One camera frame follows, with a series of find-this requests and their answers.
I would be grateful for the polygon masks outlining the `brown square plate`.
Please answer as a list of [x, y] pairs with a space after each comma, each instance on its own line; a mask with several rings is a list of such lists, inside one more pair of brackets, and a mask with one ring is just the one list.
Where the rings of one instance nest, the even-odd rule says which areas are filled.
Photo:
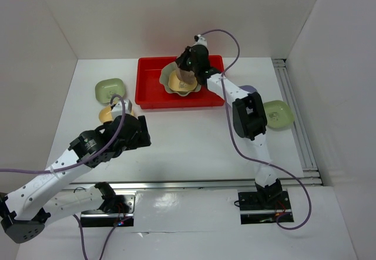
[[186, 71], [177, 67], [176, 76], [180, 81], [185, 82], [188, 85], [192, 85], [197, 82], [197, 79], [193, 71]]

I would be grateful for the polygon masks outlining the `large green scalloped bowl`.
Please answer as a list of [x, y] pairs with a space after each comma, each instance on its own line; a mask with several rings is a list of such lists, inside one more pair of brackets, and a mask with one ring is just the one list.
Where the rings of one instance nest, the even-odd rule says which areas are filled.
[[201, 90], [201, 85], [198, 84], [198, 82], [197, 82], [197, 87], [194, 89], [194, 91], [189, 92], [188, 94], [180, 94], [180, 93], [177, 93], [177, 92], [173, 92], [168, 87], [168, 81], [169, 81], [170, 74], [172, 73], [172, 71], [174, 71], [174, 70], [176, 71], [176, 68], [177, 68], [177, 64], [175, 62], [172, 62], [172, 63], [168, 64], [167, 66], [165, 66], [161, 71], [161, 74], [160, 74], [160, 77], [159, 77], [159, 83], [161, 85], [163, 85], [163, 87], [164, 87], [164, 89], [167, 93], [169, 93], [169, 94], [175, 93], [175, 94], [178, 94], [181, 97], [185, 97], [185, 96], [189, 95], [190, 93], [197, 93]]

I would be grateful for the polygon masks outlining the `yellow square plate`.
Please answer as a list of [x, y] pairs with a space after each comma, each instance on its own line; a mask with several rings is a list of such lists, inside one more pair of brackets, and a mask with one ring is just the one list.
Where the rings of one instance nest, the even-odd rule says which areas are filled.
[[99, 120], [101, 123], [106, 123], [106, 122], [110, 122], [110, 121], [114, 121], [114, 119], [112, 119], [112, 115], [111, 115], [111, 107], [110, 107], [110, 104], [108, 106], [106, 106], [105, 108], [103, 108], [100, 113], [99, 113]]
[[194, 81], [193, 83], [186, 83], [181, 81], [176, 74], [176, 71], [172, 71], [169, 76], [168, 87], [173, 91], [180, 94], [188, 94], [189, 92], [194, 91], [197, 87], [197, 82]]

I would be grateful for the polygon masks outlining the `green square plate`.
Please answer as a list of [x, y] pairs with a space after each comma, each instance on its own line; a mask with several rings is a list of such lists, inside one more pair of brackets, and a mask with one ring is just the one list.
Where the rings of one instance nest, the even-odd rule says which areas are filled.
[[265, 102], [264, 110], [267, 116], [267, 126], [271, 129], [285, 129], [295, 121], [293, 112], [284, 101]]
[[95, 98], [101, 104], [109, 103], [114, 94], [126, 94], [125, 84], [119, 78], [101, 80], [95, 86]]

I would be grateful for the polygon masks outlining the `purple square plate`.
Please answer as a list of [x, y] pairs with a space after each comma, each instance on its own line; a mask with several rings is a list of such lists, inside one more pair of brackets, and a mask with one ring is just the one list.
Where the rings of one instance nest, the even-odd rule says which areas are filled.
[[243, 86], [240, 86], [240, 88], [249, 94], [257, 92], [257, 89], [251, 85], [243, 85]]

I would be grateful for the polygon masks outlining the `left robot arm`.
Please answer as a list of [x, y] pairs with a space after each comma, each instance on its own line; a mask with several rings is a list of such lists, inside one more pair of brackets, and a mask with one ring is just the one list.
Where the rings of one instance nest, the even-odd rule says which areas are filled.
[[57, 194], [73, 180], [122, 152], [151, 145], [145, 116], [126, 114], [94, 130], [82, 132], [67, 150], [29, 183], [1, 198], [1, 226], [13, 242], [22, 244], [62, 218], [87, 210], [112, 212], [124, 199], [107, 182], [73, 194]]

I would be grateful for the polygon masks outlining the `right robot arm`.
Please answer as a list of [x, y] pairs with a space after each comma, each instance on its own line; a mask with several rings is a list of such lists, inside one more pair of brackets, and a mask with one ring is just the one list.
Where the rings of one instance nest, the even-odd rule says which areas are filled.
[[225, 77], [209, 61], [209, 51], [204, 45], [188, 46], [175, 60], [181, 80], [196, 79], [198, 84], [220, 96], [226, 102], [230, 137], [234, 135], [247, 139], [254, 149], [256, 163], [254, 202], [264, 209], [270, 209], [283, 190], [281, 182], [272, 168], [266, 143], [267, 116], [259, 93], [248, 92]]

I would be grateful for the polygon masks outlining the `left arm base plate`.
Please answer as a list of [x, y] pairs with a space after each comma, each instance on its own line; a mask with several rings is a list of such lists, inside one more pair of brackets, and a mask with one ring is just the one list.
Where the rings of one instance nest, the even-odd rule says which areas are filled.
[[119, 190], [111, 209], [83, 211], [79, 219], [84, 228], [132, 227], [135, 204], [136, 191]]

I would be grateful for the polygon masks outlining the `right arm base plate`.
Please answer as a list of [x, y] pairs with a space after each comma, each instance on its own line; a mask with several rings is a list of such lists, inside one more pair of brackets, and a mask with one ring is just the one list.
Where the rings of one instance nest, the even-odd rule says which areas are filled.
[[240, 210], [241, 225], [271, 224], [279, 217], [279, 223], [294, 222], [287, 191], [267, 204], [262, 204], [257, 192], [238, 192], [234, 205]]

